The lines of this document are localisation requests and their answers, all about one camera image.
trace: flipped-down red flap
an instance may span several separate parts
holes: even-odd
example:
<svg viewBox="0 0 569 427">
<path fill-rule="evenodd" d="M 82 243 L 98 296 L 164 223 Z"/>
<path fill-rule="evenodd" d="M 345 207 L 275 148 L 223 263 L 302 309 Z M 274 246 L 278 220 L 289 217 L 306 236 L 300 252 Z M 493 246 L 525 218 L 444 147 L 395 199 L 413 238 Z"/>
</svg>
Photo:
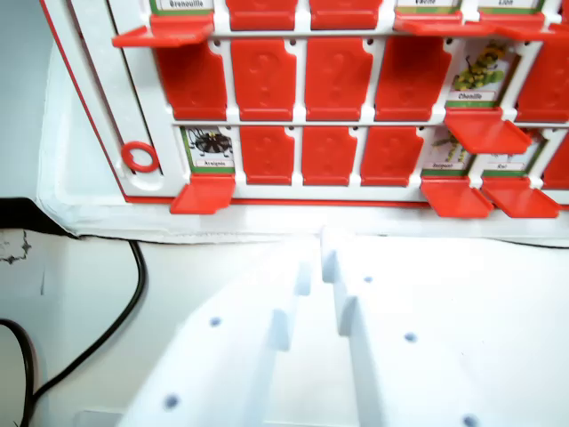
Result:
<svg viewBox="0 0 569 427">
<path fill-rule="evenodd" d="M 524 154 L 532 143 L 501 109 L 448 109 L 445 124 L 471 154 Z"/>
<path fill-rule="evenodd" d="M 193 173 L 170 206 L 171 214 L 215 214 L 228 207 L 235 191 L 233 174 Z"/>
<path fill-rule="evenodd" d="M 557 218 L 560 206 L 526 177 L 484 178 L 482 191 L 512 218 Z"/>
<path fill-rule="evenodd" d="M 150 28 L 138 27 L 113 38 L 115 47 L 180 47 L 202 43 L 213 32 L 207 15 L 150 15 Z"/>
<path fill-rule="evenodd" d="M 421 192 L 438 216 L 445 218 L 486 218 L 493 210 L 468 178 L 423 177 Z"/>
</svg>

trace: black cable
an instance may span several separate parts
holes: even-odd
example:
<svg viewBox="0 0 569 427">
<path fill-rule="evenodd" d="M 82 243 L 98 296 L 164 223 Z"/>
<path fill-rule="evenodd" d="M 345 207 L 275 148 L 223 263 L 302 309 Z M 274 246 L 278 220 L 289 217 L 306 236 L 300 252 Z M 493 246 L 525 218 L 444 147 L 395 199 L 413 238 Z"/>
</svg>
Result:
<svg viewBox="0 0 569 427">
<path fill-rule="evenodd" d="M 569 246 L 540 245 L 538 243 L 517 242 L 513 240 L 503 240 L 501 238 L 493 238 L 492 240 L 496 240 L 497 242 L 511 243 L 512 245 L 541 247 L 543 249 L 569 249 Z"/>
<path fill-rule="evenodd" d="M 28 423 L 25 423 L 24 420 L 31 419 L 31 415 L 33 412 L 33 392 L 34 392 L 34 384 L 35 378 L 34 375 L 36 374 L 35 364 L 34 364 L 34 349 L 32 348 L 31 341 L 29 340 L 28 334 L 26 333 L 25 329 L 18 325 L 16 322 L 12 320 L 8 320 L 7 318 L 0 318 L 0 325 L 6 326 L 8 329 L 12 331 L 16 339 L 18 340 L 18 344 L 20 345 L 21 356 L 24 359 L 24 373 L 26 375 L 26 388 L 24 391 L 24 411 L 21 416 L 21 427 L 28 427 Z"/>
<path fill-rule="evenodd" d="M 93 344 L 87 348 L 83 353 L 81 353 L 75 360 L 73 360 L 65 369 L 63 369 L 59 374 L 55 375 L 51 380 L 42 385 L 36 392 L 32 393 L 34 390 L 34 352 L 32 343 L 26 334 L 26 331 L 17 323 L 7 320 L 0 319 L 0 325 L 7 326 L 18 339 L 20 344 L 21 353 L 24 358 L 24 369 L 26 372 L 26 398 L 24 400 L 24 411 L 22 415 L 22 420 L 20 427 L 29 427 L 32 415 L 36 409 L 37 402 L 42 396 L 49 391 L 51 388 L 55 387 L 65 378 L 67 378 L 73 371 L 75 371 L 83 362 L 85 362 L 93 353 L 95 353 L 124 323 L 124 321 L 129 317 L 134 308 L 138 305 L 141 297 L 144 295 L 147 289 L 147 270 L 146 264 L 144 262 L 144 257 L 140 251 L 138 242 L 129 240 L 129 245 L 132 249 L 132 254 L 134 255 L 134 260 L 136 261 L 136 267 L 139 272 L 138 283 L 136 284 L 136 289 L 132 295 L 131 300 L 124 308 L 123 312 L 116 318 L 111 326 L 95 341 Z"/>
</svg>

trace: green card label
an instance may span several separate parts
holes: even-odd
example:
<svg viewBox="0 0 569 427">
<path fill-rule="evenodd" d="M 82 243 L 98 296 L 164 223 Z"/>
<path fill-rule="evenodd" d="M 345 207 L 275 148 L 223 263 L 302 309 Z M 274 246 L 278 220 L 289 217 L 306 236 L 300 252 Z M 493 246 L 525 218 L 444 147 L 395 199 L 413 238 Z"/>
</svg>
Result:
<svg viewBox="0 0 569 427">
<path fill-rule="evenodd" d="M 213 0 L 150 0 L 155 15 L 198 15 L 213 11 Z"/>
<path fill-rule="evenodd" d="M 465 150 L 445 127 L 438 127 L 423 163 L 423 175 L 464 176 L 474 156 Z"/>
<path fill-rule="evenodd" d="M 469 40 L 461 72 L 454 77 L 446 107 L 490 109 L 499 106 L 516 65 L 517 56 L 507 42 Z"/>
<path fill-rule="evenodd" d="M 397 0 L 401 13 L 453 13 L 460 9 L 459 0 Z"/>
<path fill-rule="evenodd" d="M 219 127 L 181 127 L 192 173 L 235 173 L 231 138 Z"/>
</svg>

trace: insect card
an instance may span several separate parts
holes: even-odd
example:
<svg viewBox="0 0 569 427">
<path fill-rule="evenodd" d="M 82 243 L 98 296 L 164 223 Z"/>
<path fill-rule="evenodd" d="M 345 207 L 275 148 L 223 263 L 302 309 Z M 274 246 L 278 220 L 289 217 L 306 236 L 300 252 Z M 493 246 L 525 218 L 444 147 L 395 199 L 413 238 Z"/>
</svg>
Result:
<svg viewBox="0 0 569 427">
<path fill-rule="evenodd" d="M 539 131 L 527 131 L 532 137 L 532 145 L 524 154 L 492 154 L 485 166 L 483 176 L 526 176 L 535 159 L 547 142 Z"/>
<path fill-rule="evenodd" d="M 474 158 L 443 126 L 435 130 L 434 138 L 426 150 L 422 171 L 424 176 L 466 175 Z"/>
<path fill-rule="evenodd" d="M 494 108 L 517 65 L 518 56 L 503 40 L 469 39 L 446 107 Z"/>
<path fill-rule="evenodd" d="M 460 9 L 460 0 L 397 0 L 401 13 L 453 13 Z"/>
<path fill-rule="evenodd" d="M 192 173 L 234 173 L 231 138 L 218 127 L 182 127 Z"/>
</svg>

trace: spider card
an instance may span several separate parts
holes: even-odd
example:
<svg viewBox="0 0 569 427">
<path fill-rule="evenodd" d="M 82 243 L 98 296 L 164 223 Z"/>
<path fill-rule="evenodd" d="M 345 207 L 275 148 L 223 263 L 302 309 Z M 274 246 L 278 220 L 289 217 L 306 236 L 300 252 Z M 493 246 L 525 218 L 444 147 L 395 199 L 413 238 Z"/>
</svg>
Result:
<svg viewBox="0 0 569 427">
<path fill-rule="evenodd" d="M 491 109 L 500 105 L 518 56 L 503 40 L 470 39 L 446 107 Z"/>
<path fill-rule="evenodd" d="M 219 127 L 182 127 L 181 137 L 192 173 L 234 173 L 231 138 Z"/>
<path fill-rule="evenodd" d="M 425 150 L 423 176 L 464 176 L 469 172 L 474 159 L 448 129 L 443 126 L 435 130 L 435 135 Z"/>
</svg>

